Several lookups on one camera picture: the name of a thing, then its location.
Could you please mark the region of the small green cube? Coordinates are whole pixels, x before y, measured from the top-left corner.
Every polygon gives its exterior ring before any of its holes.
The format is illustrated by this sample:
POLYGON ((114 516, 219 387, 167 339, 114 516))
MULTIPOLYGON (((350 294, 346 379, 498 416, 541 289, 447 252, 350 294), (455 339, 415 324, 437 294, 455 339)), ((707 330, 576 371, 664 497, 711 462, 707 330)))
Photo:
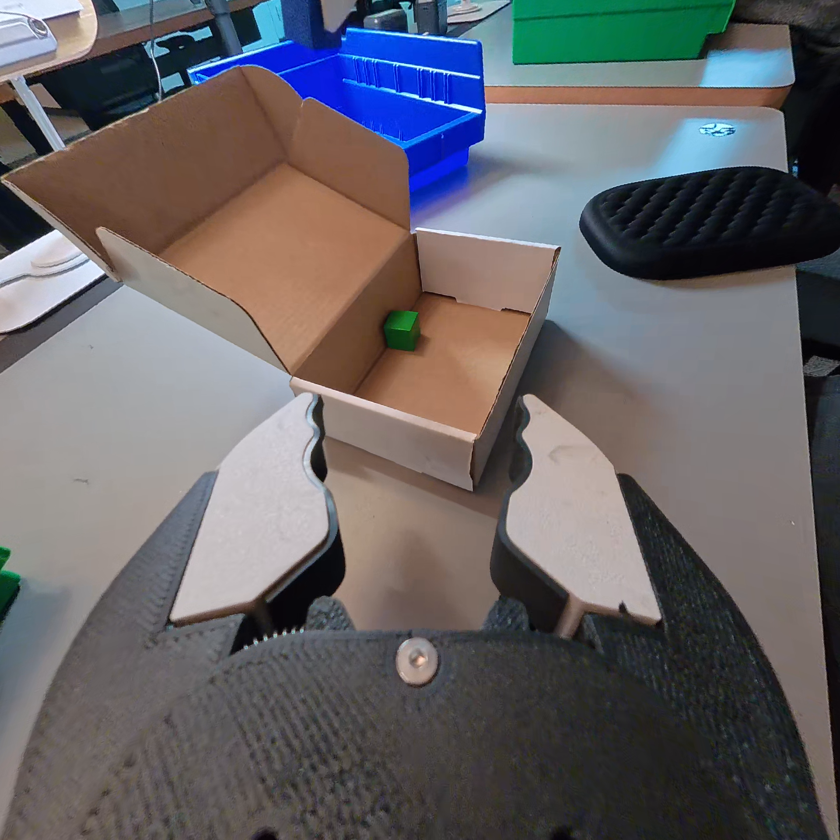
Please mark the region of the small green cube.
POLYGON ((387 349, 414 352, 421 338, 419 312, 413 310, 389 312, 383 325, 383 333, 387 349))

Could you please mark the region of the wooden table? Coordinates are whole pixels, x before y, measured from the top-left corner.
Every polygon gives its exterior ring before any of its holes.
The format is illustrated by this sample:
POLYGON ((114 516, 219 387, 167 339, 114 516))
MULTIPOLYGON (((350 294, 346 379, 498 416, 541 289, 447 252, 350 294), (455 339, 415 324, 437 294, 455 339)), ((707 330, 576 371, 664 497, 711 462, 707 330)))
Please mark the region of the wooden table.
POLYGON ((66 14, 44 17, 38 13, 68 6, 68 2, 2 2, 2 17, 10 13, 25 14, 40 20, 47 27, 55 44, 49 53, 27 57, 16 64, 2 65, 1 82, 27 78, 63 67, 88 56, 98 36, 98 15, 92 1, 75 2, 66 14))

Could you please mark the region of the grey wood-edged desk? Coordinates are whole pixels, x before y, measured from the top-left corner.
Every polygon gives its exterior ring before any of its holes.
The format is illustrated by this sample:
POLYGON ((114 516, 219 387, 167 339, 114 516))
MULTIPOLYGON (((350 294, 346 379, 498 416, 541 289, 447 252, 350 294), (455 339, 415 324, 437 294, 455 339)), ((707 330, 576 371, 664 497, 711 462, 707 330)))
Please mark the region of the grey wood-edged desk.
POLYGON ((783 25, 732 24, 688 60, 515 65, 507 22, 481 40, 491 103, 780 109, 795 81, 783 25))

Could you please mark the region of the green plastic bin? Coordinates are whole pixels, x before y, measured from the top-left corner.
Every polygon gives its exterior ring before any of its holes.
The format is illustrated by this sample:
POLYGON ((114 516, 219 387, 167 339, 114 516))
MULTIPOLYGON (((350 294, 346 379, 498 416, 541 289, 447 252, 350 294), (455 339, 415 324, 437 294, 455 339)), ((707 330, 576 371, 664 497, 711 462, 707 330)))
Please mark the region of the green plastic bin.
POLYGON ((4 622, 8 611, 14 604, 20 592, 20 575, 5 568, 11 557, 11 550, 1 546, 1 624, 4 622))
POLYGON ((514 1, 516 65, 693 60, 734 1, 514 1))

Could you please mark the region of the white cardboard box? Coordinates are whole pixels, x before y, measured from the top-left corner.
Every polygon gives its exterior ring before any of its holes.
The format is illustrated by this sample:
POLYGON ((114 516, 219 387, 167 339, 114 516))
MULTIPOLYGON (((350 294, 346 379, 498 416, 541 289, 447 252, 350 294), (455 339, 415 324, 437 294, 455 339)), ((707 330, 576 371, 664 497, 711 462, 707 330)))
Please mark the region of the white cardboard box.
POLYGON ((239 66, 5 186, 111 278, 322 396, 328 436, 474 490, 560 248, 411 229, 396 144, 239 66), (419 312, 414 352, 389 312, 419 312))

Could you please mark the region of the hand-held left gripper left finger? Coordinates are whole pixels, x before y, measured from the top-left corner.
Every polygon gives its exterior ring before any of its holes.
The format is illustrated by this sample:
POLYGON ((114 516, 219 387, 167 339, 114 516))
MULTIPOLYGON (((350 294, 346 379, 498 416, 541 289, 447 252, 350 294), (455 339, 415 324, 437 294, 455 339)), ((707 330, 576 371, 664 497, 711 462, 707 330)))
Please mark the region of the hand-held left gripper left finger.
POLYGON ((344 551, 319 395, 302 393, 244 437, 213 475, 170 618, 176 626, 235 614, 298 627, 335 593, 344 551))

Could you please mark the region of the white table leg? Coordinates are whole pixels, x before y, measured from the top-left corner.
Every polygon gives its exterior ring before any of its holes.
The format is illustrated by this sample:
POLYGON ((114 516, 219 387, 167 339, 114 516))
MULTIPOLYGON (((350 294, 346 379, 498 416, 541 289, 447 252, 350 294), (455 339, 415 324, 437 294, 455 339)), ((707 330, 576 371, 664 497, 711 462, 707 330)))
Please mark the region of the white table leg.
POLYGON ((36 95, 28 87, 25 78, 22 76, 10 77, 8 81, 15 90, 17 97, 24 104, 24 107, 31 119, 35 121, 39 130, 42 134, 44 134, 51 149, 53 151, 61 151, 65 149, 66 145, 63 139, 61 139, 55 126, 49 120, 46 111, 43 109, 36 95))

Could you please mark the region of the white device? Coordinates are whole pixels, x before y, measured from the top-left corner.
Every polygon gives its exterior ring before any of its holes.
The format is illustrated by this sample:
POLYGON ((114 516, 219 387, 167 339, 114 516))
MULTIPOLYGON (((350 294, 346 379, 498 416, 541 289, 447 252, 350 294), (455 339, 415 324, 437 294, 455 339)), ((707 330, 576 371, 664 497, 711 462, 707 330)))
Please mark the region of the white device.
POLYGON ((23 13, 1 12, 1 67, 51 56, 57 41, 45 21, 23 13))

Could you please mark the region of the blue plastic bin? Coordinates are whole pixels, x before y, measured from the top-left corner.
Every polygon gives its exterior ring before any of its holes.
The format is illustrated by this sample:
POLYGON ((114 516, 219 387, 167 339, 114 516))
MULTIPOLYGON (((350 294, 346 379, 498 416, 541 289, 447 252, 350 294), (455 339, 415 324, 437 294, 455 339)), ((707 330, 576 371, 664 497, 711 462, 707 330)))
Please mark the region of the blue plastic bin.
POLYGON ((485 136, 487 104, 479 41, 348 28, 339 47, 286 40, 188 69, 197 85, 240 66, 269 70, 402 148, 411 192, 468 163, 485 136))

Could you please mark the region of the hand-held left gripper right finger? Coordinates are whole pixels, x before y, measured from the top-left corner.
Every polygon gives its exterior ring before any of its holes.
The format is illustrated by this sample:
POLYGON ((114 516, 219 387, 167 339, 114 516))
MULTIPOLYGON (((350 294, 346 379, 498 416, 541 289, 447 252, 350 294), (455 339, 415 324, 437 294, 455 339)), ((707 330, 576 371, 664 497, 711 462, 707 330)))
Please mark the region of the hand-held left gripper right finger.
POLYGON ((662 611, 618 475, 537 396, 519 397, 511 487, 490 556, 499 594, 538 631, 572 638, 587 615, 654 627, 662 611))

